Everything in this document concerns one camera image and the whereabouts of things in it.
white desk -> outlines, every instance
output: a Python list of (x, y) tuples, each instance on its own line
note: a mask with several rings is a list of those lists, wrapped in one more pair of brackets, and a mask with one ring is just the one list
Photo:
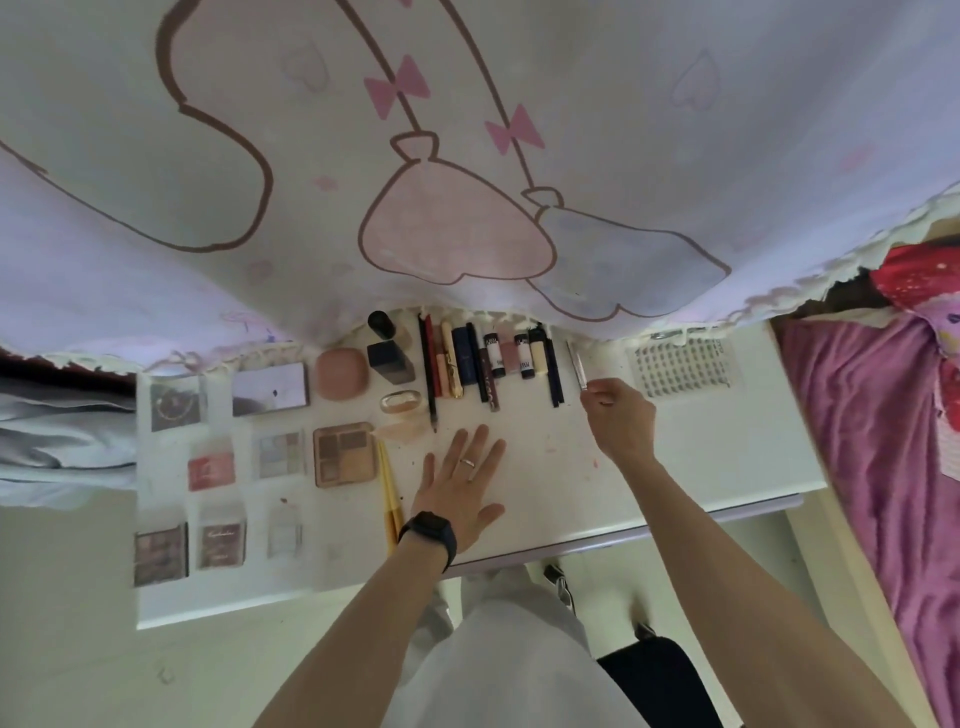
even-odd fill
[[(416, 333), (416, 320), (405, 320)], [(357, 345), (370, 343), (368, 332)], [(644, 519), (619, 473), (593, 444), (579, 403), (579, 388), (564, 343), (556, 341), (566, 404), (554, 409), (545, 377), (499, 379), (501, 411), (481, 403), (475, 386), (462, 400), (438, 400), (440, 432), (414, 445), (390, 445), (396, 486), (409, 503), (420, 482), (422, 457), (442, 454), (458, 427), (486, 423), (491, 437), (508, 442), (490, 500), (507, 507), (480, 542), (461, 554), (451, 575), (550, 554), (604, 546), (645, 534)], [(799, 494), (823, 488), (817, 456), (806, 434), (776, 344), (765, 325), (735, 331), (728, 341), (739, 370), (731, 390), (710, 392), (659, 406), (657, 453), (668, 470), (707, 510), (724, 518), (780, 510)], [(424, 386), (419, 340), (408, 352), (417, 367), (412, 388)], [(627, 350), (604, 345), (585, 356), (588, 376), (632, 381)], [(138, 383), (140, 401), (149, 380)], [(138, 414), (140, 475), (138, 508), (144, 518), (168, 508), (185, 509), (190, 525), (190, 575), (138, 590), (139, 627), (243, 609), (313, 591), (365, 581), (380, 565), (386, 545), (379, 481), (320, 490), (314, 487), (312, 456), (305, 474), (255, 481), (251, 441), (262, 434), (301, 428), (305, 442), (319, 426), (387, 422), (381, 396), (396, 387), (371, 372), (366, 395), (330, 402), (313, 395), (309, 407), (233, 419), (229, 375), (207, 378), (208, 422), (151, 433), (149, 411)], [(188, 494), (190, 447), (229, 434), (236, 456), (237, 485)], [(280, 498), (295, 503), (303, 519), (300, 558), (281, 563), (266, 555), (267, 514)], [(201, 509), (242, 501), (248, 522), (247, 560), (237, 569), (196, 570)]]

